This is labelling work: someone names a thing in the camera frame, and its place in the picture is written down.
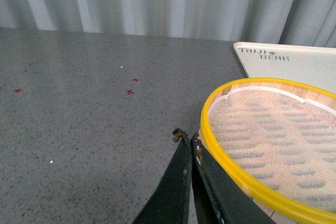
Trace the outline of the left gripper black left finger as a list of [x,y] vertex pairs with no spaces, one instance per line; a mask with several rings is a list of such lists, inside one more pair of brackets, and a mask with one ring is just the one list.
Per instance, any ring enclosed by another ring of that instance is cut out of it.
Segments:
[[133,223],[188,223],[192,181],[192,148],[180,128],[173,132],[177,149],[156,190]]

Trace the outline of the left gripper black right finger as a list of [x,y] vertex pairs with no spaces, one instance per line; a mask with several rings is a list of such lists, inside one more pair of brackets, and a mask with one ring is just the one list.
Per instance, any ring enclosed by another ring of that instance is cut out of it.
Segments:
[[198,223],[274,223],[231,179],[203,145],[191,138],[192,188]]

